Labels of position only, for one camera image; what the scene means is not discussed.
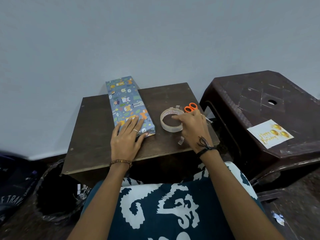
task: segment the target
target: white wall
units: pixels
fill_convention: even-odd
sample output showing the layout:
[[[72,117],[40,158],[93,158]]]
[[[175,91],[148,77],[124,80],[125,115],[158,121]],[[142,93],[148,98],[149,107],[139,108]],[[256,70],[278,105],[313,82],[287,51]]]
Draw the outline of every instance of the white wall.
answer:
[[[66,153],[82,97],[273,70],[320,98],[319,0],[0,0],[0,150]]]

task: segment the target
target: clear adhesive tape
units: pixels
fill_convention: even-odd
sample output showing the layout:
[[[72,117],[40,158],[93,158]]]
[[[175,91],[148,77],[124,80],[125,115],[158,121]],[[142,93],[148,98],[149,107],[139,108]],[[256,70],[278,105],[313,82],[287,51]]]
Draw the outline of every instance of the clear adhesive tape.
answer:
[[[182,130],[182,124],[178,125],[178,126],[169,126],[163,122],[163,118],[166,117],[167,115],[181,115],[181,114],[183,114],[184,112],[182,110],[178,109],[179,107],[180,106],[177,105],[176,108],[172,107],[172,108],[166,109],[160,115],[161,126],[162,126],[162,128],[164,128],[168,132],[174,133],[174,132],[179,132]]]

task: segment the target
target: gold balloon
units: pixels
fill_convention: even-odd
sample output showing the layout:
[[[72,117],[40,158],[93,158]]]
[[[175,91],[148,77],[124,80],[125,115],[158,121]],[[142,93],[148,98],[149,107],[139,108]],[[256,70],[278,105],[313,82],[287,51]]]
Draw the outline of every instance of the gold balloon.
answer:
[[[283,135],[283,136],[285,136],[285,137],[288,137],[288,138],[290,137],[287,132],[281,131],[280,133],[281,133],[281,135]]]
[[[278,129],[278,130],[281,130],[281,129],[282,129],[281,126],[278,125],[278,124],[274,124],[274,125],[273,125],[273,128],[276,128],[276,129]]]
[[[270,130],[270,132],[271,132],[272,134],[276,135],[276,136],[279,134],[279,133],[278,133],[276,130],[274,130],[274,129]]]

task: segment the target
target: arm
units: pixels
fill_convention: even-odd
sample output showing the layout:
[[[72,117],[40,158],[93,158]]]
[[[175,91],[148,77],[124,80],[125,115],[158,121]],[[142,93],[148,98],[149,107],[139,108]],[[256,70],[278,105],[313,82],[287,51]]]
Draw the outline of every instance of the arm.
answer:
[[[116,125],[111,138],[112,161],[116,159],[133,161],[147,135],[147,133],[142,134],[135,142],[137,135],[135,130],[139,131],[143,122],[143,119],[138,122],[138,116],[133,120],[130,118],[119,134],[121,124]],[[129,165],[126,163],[117,162],[111,165],[106,179],[70,233],[68,240],[108,238],[122,180],[128,169]]]
[[[200,137],[213,145],[206,118],[199,110],[174,115],[172,118],[182,122],[182,136],[195,153],[203,149],[198,144]],[[209,172],[214,190],[235,239],[284,239],[230,172],[217,150],[205,152],[200,159]]]

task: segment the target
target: gift box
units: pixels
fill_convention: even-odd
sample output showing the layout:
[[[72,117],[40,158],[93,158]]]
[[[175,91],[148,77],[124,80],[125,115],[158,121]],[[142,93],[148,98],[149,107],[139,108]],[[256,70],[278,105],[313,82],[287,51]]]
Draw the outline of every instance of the gift box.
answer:
[[[156,133],[150,115],[144,105],[138,86],[131,76],[106,82],[106,88],[110,99],[114,126],[121,123],[121,127],[131,117],[144,118],[144,123],[137,136],[148,132],[148,136]]]

